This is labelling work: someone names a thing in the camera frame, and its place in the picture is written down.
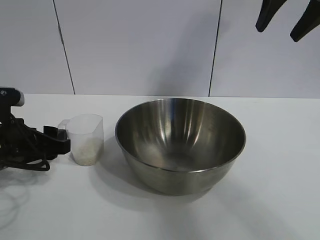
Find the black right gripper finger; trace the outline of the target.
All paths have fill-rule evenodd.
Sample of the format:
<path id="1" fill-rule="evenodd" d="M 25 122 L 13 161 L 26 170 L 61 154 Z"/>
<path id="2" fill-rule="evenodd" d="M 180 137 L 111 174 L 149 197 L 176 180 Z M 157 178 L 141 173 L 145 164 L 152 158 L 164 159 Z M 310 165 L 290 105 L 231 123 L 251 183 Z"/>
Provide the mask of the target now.
<path id="1" fill-rule="evenodd" d="M 258 32 L 263 32 L 276 12 L 283 5 L 282 0 L 263 0 L 261 4 L 261 9 L 255 24 L 256 30 Z"/>
<path id="2" fill-rule="evenodd" d="M 290 37 L 298 42 L 320 24 L 320 1 L 310 0 L 303 15 L 294 26 Z"/>

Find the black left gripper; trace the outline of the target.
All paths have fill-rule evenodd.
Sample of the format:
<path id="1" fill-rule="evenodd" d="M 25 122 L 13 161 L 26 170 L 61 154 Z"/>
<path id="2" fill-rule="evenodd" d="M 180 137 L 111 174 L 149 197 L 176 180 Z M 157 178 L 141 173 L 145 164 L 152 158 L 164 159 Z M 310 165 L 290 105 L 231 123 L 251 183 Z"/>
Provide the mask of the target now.
<path id="1" fill-rule="evenodd" d="M 46 172 L 50 161 L 71 151 L 66 130 L 54 126 L 43 132 L 25 125 L 22 118 L 11 113 L 10 106 L 0 107 L 0 169 Z"/>

